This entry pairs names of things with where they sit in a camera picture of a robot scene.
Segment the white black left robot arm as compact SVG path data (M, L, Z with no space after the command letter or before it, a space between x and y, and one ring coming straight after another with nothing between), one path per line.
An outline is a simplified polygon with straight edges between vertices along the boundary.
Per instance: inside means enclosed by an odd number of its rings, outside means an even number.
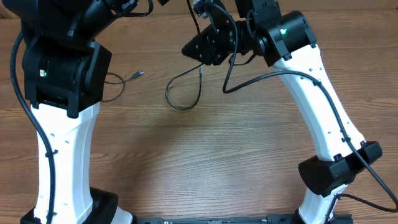
M24 86L10 61L12 85L37 131L39 192L21 223L132 223L114 193L90 186L90 151L103 99L111 52L95 37L135 0L5 0L19 16L21 32L12 47L26 44Z

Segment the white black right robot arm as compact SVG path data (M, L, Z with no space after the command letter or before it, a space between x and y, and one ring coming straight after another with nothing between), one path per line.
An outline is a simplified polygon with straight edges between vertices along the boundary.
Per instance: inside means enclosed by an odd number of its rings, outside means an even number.
M377 142L367 142L346 114L323 66L317 39L300 11L283 14L277 1L237 1L234 20L220 1L193 1L192 11L210 25L187 43L182 53L205 65L237 55L261 56L290 91L315 145L316 154L299 164L307 189L293 223L351 223L335 215L345 189L382 156Z

